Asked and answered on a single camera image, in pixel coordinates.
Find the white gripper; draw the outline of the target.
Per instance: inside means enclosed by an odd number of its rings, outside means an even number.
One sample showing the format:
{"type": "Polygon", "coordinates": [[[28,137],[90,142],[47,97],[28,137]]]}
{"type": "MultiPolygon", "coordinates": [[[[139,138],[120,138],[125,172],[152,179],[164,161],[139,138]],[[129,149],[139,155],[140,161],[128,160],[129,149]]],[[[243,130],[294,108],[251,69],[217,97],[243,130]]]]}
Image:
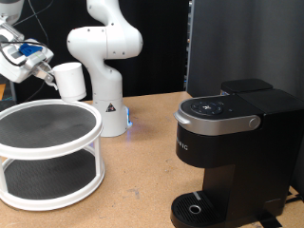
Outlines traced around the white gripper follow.
{"type": "MultiPolygon", "coordinates": [[[[15,36],[6,28],[0,28],[0,72],[3,76],[15,83],[24,81],[34,68],[34,63],[29,58],[29,54],[25,53],[24,48],[28,48],[29,44],[24,43],[18,36],[15,36]]],[[[33,75],[52,83],[52,67],[43,62],[35,68],[33,75]]]]}

